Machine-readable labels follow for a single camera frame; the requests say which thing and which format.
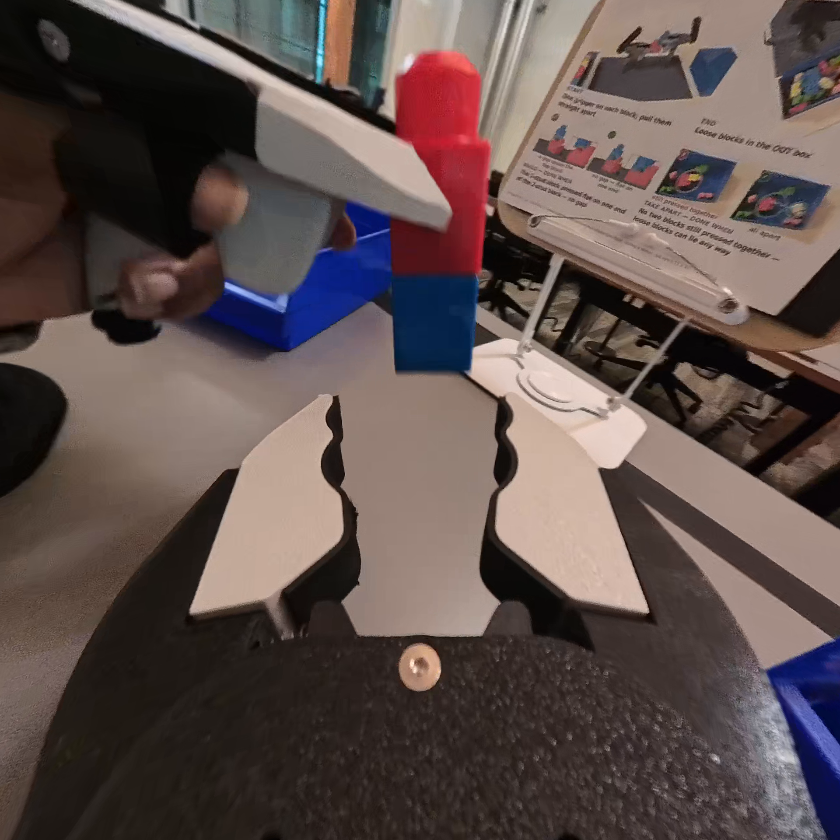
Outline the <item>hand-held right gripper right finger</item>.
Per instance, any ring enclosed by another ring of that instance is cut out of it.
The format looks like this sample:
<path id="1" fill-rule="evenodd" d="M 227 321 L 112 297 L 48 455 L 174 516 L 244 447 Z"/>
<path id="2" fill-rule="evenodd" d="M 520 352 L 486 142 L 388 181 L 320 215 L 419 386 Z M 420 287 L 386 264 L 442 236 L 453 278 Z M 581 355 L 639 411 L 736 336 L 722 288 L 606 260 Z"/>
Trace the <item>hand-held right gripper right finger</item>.
<path id="1" fill-rule="evenodd" d="M 564 608 L 651 617 L 631 552 L 594 459 L 561 426 L 515 394 L 498 403 L 497 488 L 479 572 L 499 602 L 533 621 Z"/>

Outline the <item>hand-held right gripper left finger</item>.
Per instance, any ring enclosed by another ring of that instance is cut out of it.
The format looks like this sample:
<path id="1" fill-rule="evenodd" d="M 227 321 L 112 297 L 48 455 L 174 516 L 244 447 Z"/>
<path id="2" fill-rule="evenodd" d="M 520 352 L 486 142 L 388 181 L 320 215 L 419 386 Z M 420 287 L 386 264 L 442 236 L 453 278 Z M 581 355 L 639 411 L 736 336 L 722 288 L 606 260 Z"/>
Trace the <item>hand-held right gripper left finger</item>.
<path id="1" fill-rule="evenodd" d="M 340 399 L 319 395 L 245 457 L 196 587 L 194 621 L 265 612 L 295 637 L 358 584 L 357 515 L 342 488 Z"/>

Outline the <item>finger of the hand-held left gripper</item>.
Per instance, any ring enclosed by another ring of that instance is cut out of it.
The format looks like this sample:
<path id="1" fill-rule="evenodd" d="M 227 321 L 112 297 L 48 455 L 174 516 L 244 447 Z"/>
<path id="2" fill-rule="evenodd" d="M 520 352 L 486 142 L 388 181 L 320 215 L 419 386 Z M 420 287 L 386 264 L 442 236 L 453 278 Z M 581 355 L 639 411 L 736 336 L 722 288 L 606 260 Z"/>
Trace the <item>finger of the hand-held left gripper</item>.
<path id="1" fill-rule="evenodd" d="M 449 202 L 412 145 L 284 82 L 259 90 L 256 158 L 268 171 L 443 232 Z"/>

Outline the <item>red toy block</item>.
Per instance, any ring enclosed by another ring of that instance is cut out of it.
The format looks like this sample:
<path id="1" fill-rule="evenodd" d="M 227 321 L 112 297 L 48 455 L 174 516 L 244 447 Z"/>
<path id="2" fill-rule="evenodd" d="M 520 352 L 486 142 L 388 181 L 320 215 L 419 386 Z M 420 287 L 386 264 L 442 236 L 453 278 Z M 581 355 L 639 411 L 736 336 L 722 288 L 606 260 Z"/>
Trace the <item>red toy block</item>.
<path id="1" fill-rule="evenodd" d="M 473 277 L 487 223 L 490 144 L 479 135 L 481 78 L 454 51 L 421 54 L 395 79 L 395 129 L 447 199 L 445 231 L 393 219 L 396 277 Z"/>

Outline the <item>blue single-stud toy block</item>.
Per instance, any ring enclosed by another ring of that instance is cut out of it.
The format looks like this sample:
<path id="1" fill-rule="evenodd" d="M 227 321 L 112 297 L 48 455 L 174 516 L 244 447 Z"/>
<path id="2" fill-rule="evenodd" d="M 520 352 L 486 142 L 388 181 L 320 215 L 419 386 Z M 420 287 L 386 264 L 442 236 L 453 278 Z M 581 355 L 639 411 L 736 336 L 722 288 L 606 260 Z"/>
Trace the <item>blue single-stud toy block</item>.
<path id="1" fill-rule="evenodd" d="M 393 355 L 398 373 L 467 373 L 476 340 L 479 278 L 394 276 Z"/>

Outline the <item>blue plastic bin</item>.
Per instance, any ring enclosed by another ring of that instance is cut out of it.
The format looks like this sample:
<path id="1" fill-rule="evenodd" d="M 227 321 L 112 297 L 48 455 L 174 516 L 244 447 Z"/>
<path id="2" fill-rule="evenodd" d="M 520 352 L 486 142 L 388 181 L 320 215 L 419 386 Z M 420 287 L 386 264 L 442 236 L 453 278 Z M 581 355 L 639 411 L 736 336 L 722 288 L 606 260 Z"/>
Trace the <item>blue plastic bin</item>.
<path id="1" fill-rule="evenodd" d="M 839 838 L 839 639 L 769 669 L 815 812 Z"/>
<path id="2" fill-rule="evenodd" d="M 320 251 L 294 292 L 271 297 L 228 280 L 204 317 L 288 352 L 385 294 L 392 281 L 390 220 L 353 204 L 346 212 L 355 246 Z"/>

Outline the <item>person's left hand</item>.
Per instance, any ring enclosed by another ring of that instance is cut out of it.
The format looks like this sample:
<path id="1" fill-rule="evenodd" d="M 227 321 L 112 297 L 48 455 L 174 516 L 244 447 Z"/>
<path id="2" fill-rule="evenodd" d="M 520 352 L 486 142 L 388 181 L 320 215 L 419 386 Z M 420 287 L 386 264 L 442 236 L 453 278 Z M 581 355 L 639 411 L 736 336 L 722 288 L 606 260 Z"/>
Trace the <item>person's left hand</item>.
<path id="1" fill-rule="evenodd" d="M 1 99 L 1 328 L 12 347 L 32 343 L 40 326 L 92 309 L 85 229 L 63 191 L 54 142 L 67 115 L 11 94 Z M 214 244 L 188 259 L 150 252 L 125 262 L 114 300 L 130 319 L 183 320 L 203 314 L 224 291 Z"/>

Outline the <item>black pad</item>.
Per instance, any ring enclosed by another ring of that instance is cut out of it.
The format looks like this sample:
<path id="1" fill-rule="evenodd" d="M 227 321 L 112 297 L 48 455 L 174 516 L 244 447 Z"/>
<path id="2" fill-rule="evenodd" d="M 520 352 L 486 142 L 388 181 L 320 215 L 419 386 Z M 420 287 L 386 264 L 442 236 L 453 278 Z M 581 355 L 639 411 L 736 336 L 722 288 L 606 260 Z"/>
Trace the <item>black pad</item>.
<path id="1" fill-rule="evenodd" d="M 1 363 L 1 496 L 24 484 L 48 457 L 65 421 L 65 393 L 47 375 Z"/>

